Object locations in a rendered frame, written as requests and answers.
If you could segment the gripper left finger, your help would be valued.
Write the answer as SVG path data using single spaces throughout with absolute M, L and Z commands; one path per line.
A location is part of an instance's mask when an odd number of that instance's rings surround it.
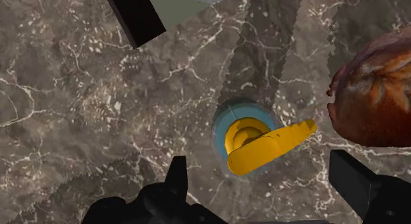
M 121 197 L 94 202 L 81 224 L 227 224 L 201 204 L 188 204 L 185 156 L 174 156 L 164 182 L 143 187 L 127 203 Z

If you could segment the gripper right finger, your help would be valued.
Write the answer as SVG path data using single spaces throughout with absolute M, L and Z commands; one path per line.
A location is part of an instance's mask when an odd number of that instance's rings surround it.
M 411 182 L 378 175 L 345 150 L 331 150 L 328 178 L 362 224 L 411 224 Z

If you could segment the reddish brown bread loaf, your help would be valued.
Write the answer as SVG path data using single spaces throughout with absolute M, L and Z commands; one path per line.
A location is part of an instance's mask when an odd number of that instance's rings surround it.
M 341 137 L 411 147 L 411 26 L 375 38 L 334 75 L 327 110 Z

